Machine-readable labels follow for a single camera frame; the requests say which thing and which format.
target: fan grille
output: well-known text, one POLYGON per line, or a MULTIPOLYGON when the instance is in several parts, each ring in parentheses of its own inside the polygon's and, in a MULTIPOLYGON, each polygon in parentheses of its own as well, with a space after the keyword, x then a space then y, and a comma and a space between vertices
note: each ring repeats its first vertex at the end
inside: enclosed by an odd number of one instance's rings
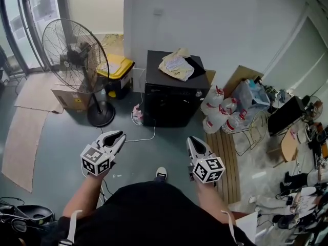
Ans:
POLYGON ((42 36, 44 52, 54 74, 68 87, 81 93, 96 93, 109 82, 108 61, 98 39, 81 24, 56 19, 42 36))

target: yellow lid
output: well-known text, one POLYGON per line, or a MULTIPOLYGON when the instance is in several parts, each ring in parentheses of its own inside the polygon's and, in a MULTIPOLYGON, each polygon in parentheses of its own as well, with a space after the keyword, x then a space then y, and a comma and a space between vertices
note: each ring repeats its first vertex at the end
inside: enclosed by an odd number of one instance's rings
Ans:
MULTIPOLYGON (((120 55, 107 54, 107 60, 109 65, 109 78, 111 79, 121 78, 134 64, 132 60, 120 55)), ((97 73, 108 77, 106 63, 100 63, 98 65, 97 73)))

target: plastic container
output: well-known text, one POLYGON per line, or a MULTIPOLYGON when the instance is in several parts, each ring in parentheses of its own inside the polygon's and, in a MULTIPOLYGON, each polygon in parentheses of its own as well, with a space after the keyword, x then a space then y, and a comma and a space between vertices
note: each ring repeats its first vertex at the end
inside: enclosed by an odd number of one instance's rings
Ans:
POLYGON ((221 128, 228 118, 229 115, 222 114, 219 108, 215 108, 215 112, 211 112, 203 120, 204 131, 208 134, 214 134, 221 128))
POLYGON ((214 108, 219 107, 223 99, 223 89, 213 86, 201 103, 200 108, 205 115, 208 115, 214 108))
POLYGON ((235 112, 235 110, 237 108, 237 102, 238 102, 238 100, 236 98, 233 98, 233 97, 226 98, 219 105, 220 112, 225 115, 231 115, 232 113, 235 112))
MULTIPOLYGON (((106 94, 110 97, 122 99, 130 91, 130 72, 134 62, 120 55, 107 54, 109 65, 109 82, 105 86, 106 94)), ((101 76, 108 77, 107 67, 101 63, 97 67, 97 73, 101 76)))
POLYGON ((222 130, 227 134, 232 134, 239 130, 245 124, 245 116, 247 111, 244 109, 242 112, 233 113, 226 122, 222 125, 222 130))

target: white sneaker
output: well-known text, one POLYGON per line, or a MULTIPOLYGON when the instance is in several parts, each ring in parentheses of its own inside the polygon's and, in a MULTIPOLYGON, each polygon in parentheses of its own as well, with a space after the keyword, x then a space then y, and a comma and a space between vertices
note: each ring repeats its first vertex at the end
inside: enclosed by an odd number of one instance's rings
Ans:
POLYGON ((255 203, 257 200, 257 198, 255 196, 250 197, 250 199, 248 200, 249 203, 255 203))
POLYGON ((156 171, 156 177, 157 177, 157 176, 164 177, 165 180, 166 180, 166 178, 167 178, 167 176, 168 176, 168 174, 167 174, 167 172, 166 172, 166 169, 165 169, 164 167, 160 167, 160 168, 158 168, 157 171, 156 171))

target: wooden board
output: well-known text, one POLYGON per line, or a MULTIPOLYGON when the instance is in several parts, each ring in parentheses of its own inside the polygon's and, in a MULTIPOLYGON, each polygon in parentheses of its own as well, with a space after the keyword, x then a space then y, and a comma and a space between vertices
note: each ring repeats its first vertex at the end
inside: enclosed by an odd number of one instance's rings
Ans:
POLYGON ((225 203, 240 201, 240 182, 235 144, 232 135, 219 130, 215 134, 206 134, 206 141, 212 151, 225 166, 225 172, 217 182, 217 190, 225 203))
POLYGON ((235 73, 233 73, 223 89, 224 97, 227 98, 231 96, 231 93, 243 79, 256 79, 258 76, 263 77, 263 74, 244 66, 238 66, 235 73))

